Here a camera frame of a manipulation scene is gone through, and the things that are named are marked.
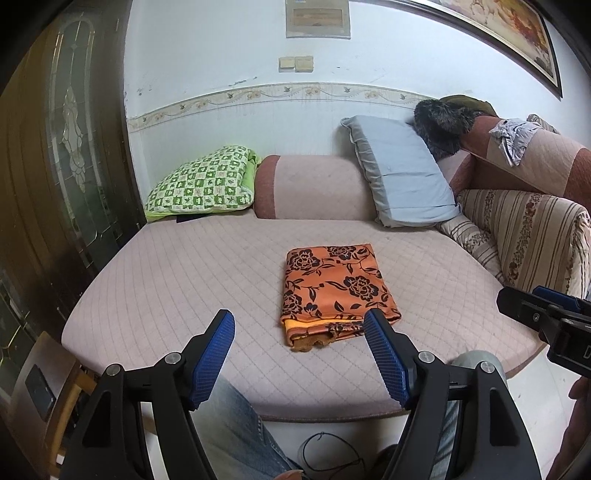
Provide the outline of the right hand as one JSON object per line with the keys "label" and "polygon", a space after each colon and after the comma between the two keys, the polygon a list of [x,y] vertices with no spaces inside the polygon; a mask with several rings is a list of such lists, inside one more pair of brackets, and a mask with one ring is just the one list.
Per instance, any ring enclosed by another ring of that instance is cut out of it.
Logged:
{"label": "right hand", "polygon": [[578,379],[569,392],[575,406],[564,432],[562,444],[547,479],[558,479],[573,462],[590,434],[590,380]]}

